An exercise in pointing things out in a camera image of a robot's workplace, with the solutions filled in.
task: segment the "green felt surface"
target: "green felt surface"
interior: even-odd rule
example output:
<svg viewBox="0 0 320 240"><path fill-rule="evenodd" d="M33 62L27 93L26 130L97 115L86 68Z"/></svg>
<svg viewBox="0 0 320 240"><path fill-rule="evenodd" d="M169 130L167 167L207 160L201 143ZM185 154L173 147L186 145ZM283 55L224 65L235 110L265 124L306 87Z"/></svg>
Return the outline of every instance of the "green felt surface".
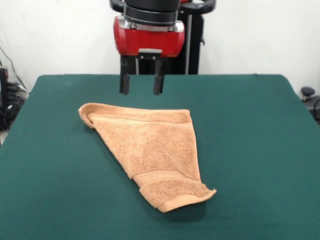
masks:
<svg viewBox="0 0 320 240"><path fill-rule="evenodd" d="M0 149L1 240L320 239L320 131L280 75L42 76ZM190 109L218 194L161 213L78 108Z"/></svg>

